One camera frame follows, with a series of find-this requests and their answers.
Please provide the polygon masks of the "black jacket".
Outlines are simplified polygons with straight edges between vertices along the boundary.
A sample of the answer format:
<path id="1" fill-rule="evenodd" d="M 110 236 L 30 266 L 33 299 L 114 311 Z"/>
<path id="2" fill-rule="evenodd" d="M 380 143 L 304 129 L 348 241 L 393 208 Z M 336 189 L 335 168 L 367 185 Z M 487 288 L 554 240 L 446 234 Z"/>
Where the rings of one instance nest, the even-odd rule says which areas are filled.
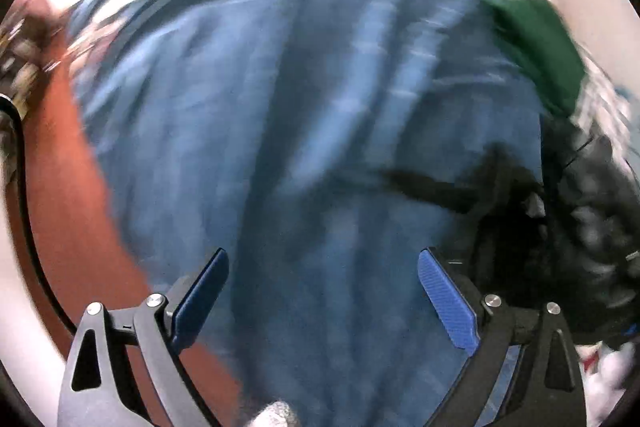
<path id="1" fill-rule="evenodd" d="M 485 294 L 517 308 L 557 303 L 575 343 L 621 343 L 639 332 L 639 187 L 616 165 L 604 134 L 540 122 L 541 174 L 502 144 L 446 182 L 393 169 L 405 196 L 462 223 L 433 251 Z"/>

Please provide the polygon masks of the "blue bed sheet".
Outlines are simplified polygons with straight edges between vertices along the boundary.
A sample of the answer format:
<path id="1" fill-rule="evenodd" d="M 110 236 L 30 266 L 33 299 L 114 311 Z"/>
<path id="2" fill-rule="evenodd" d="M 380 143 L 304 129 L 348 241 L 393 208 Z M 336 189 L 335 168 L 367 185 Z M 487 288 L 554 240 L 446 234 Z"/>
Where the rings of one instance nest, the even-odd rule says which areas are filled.
<path id="1" fill-rule="evenodd" d="M 502 147 L 540 168 L 535 88 L 485 0 L 81 0 L 82 127 L 120 236 L 163 291 L 216 248 L 230 277 L 201 343 L 237 418 L 420 426 L 465 356 L 416 260 L 455 213 L 390 187 L 472 180 Z"/>

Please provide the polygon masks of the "green garment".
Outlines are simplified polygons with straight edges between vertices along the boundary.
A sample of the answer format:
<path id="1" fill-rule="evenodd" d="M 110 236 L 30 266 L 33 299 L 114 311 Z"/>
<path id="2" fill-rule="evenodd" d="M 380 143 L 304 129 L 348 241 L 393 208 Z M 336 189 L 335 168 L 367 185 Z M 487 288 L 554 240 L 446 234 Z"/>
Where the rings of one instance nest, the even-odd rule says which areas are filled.
<path id="1" fill-rule="evenodd" d="M 483 0 L 498 46 L 533 81 L 546 111 L 568 118 L 586 68 L 573 39 L 548 0 Z"/>

